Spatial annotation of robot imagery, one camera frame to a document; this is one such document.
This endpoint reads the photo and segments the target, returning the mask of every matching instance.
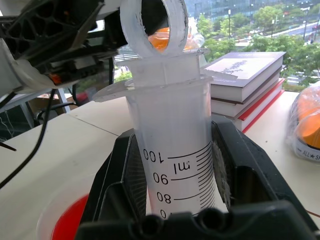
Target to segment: book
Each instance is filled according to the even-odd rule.
[[[236,128],[246,132],[268,108],[281,96],[283,81],[278,82],[269,92],[267,92],[259,101],[247,107],[235,118],[231,118]]]
[[[230,52],[201,68],[211,97],[242,103],[282,67],[285,52]]]
[[[251,103],[254,103],[262,98],[270,89],[280,82],[282,79],[279,79],[279,77],[280,68],[243,102],[211,98],[211,112],[229,117],[235,117]]]

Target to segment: building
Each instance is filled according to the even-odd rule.
[[[260,8],[273,6],[276,4],[287,4],[288,6],[312,3],[317,4],[320,0],[184,0],[188,10],[189,17],[198,18],[200,14],[208,18],[228,16],[229,10],[231,15],[242,13],[250,18]]]

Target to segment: plastic measuring cylinder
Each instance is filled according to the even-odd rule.
[[[128,60],[135,88],[126,96],[153,214],[192,212],[215,204],[210,82],[200,51]]]

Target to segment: red book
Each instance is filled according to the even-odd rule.
[[[244,109],[239,116],[236,116],[232,120],[234,125],[245,133],[284,92],[282,90],[283,82],[284,79],[279,81],[258,101]]]

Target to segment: red liquid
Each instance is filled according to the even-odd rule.
[[[51,240],[74,240],[89,194],[72,204],[56,222]]]

